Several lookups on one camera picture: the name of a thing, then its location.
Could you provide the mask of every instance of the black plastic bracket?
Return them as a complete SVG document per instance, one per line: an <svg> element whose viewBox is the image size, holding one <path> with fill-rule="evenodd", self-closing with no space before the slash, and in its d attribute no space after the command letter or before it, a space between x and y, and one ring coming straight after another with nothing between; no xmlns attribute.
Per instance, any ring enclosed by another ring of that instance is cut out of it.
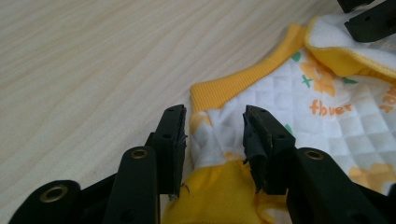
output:
<svg viewBox="0 0 396 224"><path fill-rule="evenodd" d="M36 189L10 220L19 223L73 223L80 194L79 184L71 180L50 182Z"/></svg>
<svg viewBox="0 0 396 224"><path fill-rule="evenodd" d="M177 198L180 192L187 138L184 133L185 119L184 105L167 108L157 130L150 134L146 143L157 154L158 191L168 194L171 200Z"/></svg>
<svg viewBox="0 0 396 224"><path fill-rule="evenodd" d="M338 0L345 13L372 2L374 0ZM345 27L352 38L361 43L375 42L396 34L396 1L387 0L362 12L345 22Z"/></svg>
<svg viewBox="0 0 396 224"><path fill-rule="evenodd" d="M131 148L122 156L102 223L160 223L159 200L154 149Z"/></svg>
<svg viewBox="0 0 396 224"><path fill-rule="evenodd" d="M248 105L244 121L257 191L287 192L294 224L396 223L396 184L384 196L352 183L327 153L296 149L294 137L267 110Z"/></svg>

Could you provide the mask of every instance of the cartoon print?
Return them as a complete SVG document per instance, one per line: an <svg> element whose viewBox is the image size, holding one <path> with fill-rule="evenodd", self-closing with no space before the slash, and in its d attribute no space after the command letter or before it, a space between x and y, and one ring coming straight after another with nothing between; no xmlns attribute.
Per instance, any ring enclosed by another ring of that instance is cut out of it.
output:
<svg viewBox="0 0 396 224"><path fill-rule="evenodd" d="M390 86L389 91L382 97L382 105L379 107L387 114L393 111L396 105L396 86Z"/></svg>
<svg viewBox="0 0 396 224"><path fill-rule="evenodd" d="M332 70L318 62L312 54L308 54L306 63L300 63L300 68L303 70L307 80L314 80L315 91L326 92L334 97L335 87L333 84L334 74Z"/></svg>
<svg viewBox="0 0 396 224"><path fill-rule="evenodd" d="M311 88L311 83L310 83L311 81L313 81L313 79L307 78L305 75L303 75L303 82L302 83L305 83L305 85L308 88Z"/></svg>
<svg viewBox="0 0 396 224"><path fill-rule="evenodd" d="M358 83L358 81L355 81L355 80L352 80L352 79L349 79L346 77L343 77L343 81L345 84L357 84Z"/></svg>
<svg viewBox="0 0 396 224"><path fill-rule="evenodd" d="M358 184L380 193L387 193L382 192L386 182L396 182L393 165L388 163L374 163L370 170L352 167L349 170L349 177Z"/></svg>
<svg viewBox="0 0 396 224"><path fill-rule="evenodd" d="M203 123L212 126L210 118L205 112L193 113L190 117L190 133L194 134Z"/></svg>
<svg viewBox="0 0 396 224"><path fill-rule="evenodd" d="M327 106L320 100L314 100L309 108L311 109L313 115L320 115L322 117L342 115L345 112L350 112L353 110L351 104L341 106Z"/></svg>
<svg viewBox="0 0 396 224"><path fill-rule="evenodd" d="M295 62L299 62L301 59L301 52L297 51L293 56L291 56L291 58L295 61Z"/></svg>
<svg viewBox="0 0 396 224"><path fill-rule="evenodd" d="M242 161L244 157L241 154L227 151L223 153L224 159L227 161Z"/></svg>

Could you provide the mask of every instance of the yellow fabric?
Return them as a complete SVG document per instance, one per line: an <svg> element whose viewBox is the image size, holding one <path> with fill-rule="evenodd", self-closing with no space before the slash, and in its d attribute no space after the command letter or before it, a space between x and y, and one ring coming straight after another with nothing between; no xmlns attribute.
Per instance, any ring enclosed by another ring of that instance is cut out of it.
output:
<svg viewBox="0 0 396 224"><path fill-rule="evenodd" d="M276 70L304 46L305 32L306 28L293 24L283 42L262 62L233 75L193 85L191 87L193 112L221 108L236 94Z"/></svg>
<svg viewBox="0 0 396 224"><path fill-rule="evenodd" d="M274 223L266 213L270 208L286 210L285 196L256 194L248 164L229 161L194 171L180 198L168 204L163 223Z"/></svg>
<svg viewBox="0 0 396 224"><path fill-rule="evenodd" d="M306 33L305 46L315 57L329 67L337 76L348 77L362 75L378 77L392 84L396 84L396 71L376 61L360 55L351 49L338 47L317 48L310 43L311 31L318 18L313 19Z"/></svg>
<svg viewBox="0 0 396 224"><path fill-rule="evenodd" d="M261 63L231 76L191 87L193 133L202 123L210 124L206 115L198 111L221 108L240 91L267 76L303 47L306 29L292 25L286 38L274 53ZM268 196L255 193L248 164L234 161L224 165L195 170L184 181L180 197L169 203L163 215L164 224L231 224L274 223L269 209L286 210L285 196Z"/></svg>

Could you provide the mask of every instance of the light wood grain surface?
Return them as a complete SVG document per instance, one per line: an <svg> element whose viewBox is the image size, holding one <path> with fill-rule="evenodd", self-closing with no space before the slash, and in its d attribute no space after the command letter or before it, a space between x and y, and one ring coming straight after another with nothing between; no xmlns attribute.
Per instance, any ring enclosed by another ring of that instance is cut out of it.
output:
<svg viewBox="0 0 396 224"><path fill-rule="evenodd" d="M0 1L0 223L52 180L86 188L114 174L166 107L191 112L191 84L340 11L335 0Z"/></svg>

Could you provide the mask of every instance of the baby garment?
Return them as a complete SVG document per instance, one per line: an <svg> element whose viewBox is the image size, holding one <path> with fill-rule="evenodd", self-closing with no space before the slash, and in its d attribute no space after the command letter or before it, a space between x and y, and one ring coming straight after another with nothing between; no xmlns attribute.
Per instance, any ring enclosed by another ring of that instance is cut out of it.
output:
<svg viewBox="0 0 396 224"><path fill-rule="evenodd" d="M191 87L195 170L163 223L291 223L286 196L256 193L243 163L246 105L272 113L297 148L329 153L351 180L388 194L396 182L395 36L358 44L340 25L346 19L292 25L261 63Z"/></svg>

